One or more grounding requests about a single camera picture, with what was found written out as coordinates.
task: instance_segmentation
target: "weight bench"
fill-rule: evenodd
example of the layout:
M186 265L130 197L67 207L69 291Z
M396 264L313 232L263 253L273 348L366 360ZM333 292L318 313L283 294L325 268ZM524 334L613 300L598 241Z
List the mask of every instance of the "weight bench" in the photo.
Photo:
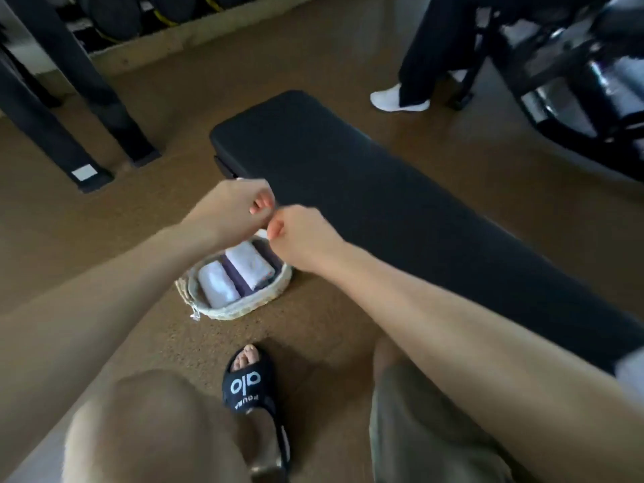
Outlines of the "weight bench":
M589 363L644 346L644 328L300 91L217 125L229 178L266 178L282 205L317 207L345 240L475 301Z

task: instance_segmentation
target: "olive green shorts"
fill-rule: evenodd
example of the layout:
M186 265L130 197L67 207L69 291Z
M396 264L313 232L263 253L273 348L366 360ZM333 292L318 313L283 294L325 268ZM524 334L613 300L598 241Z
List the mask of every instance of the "olive green shorts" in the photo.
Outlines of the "olive green shorts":
M508 483L499 447L409 360L376 382L371 422L375 483Z

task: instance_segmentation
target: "floor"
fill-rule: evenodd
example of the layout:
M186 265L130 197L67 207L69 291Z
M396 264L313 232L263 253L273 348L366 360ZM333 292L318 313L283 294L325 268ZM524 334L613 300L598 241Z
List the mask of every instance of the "floor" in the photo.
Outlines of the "floor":
M143 169L130 169L83 103L70 98L58 117L118 172L88 196L0 120L0 313L181 219L222 178L209 130L300 88L601 296L644 316L644 187L540 138L491 68L463 113L444 106L449 82L428 112L371 108L368 93L395 82L427 1L317 0L112 80L164 152ZM171 288L95 385L161 367L217 393L230 354L268 339L286 397L293 480L371 481L370 352L379 331L359 308L324 281L298 274L282 298L243 319L197 323L189 314ZM58 480L66 420L10 481Z

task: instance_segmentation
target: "white rolled towel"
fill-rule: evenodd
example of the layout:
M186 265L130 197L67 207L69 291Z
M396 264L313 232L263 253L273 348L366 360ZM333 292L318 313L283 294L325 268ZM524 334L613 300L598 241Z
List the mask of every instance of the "white rolled towel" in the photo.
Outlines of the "white rolled towel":
M251 290L261 288L275 275L275 269L262 258L250 242L226 249L226 257Z
M221 308L240 299L240 294L234 283L226 274L219 261L206 264L197 273L199 284L213 308Z

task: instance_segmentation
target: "knee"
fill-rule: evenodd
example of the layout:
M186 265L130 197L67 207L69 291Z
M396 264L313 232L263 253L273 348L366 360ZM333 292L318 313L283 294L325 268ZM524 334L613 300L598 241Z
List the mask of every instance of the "knee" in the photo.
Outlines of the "knee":
M203 395L176 373L145 372L117 382L74 415L63 481L199 481L211 444Z
M391 365L406 359L407 355L386 335L376 343L374 349L374 382L378 382L381 374Z

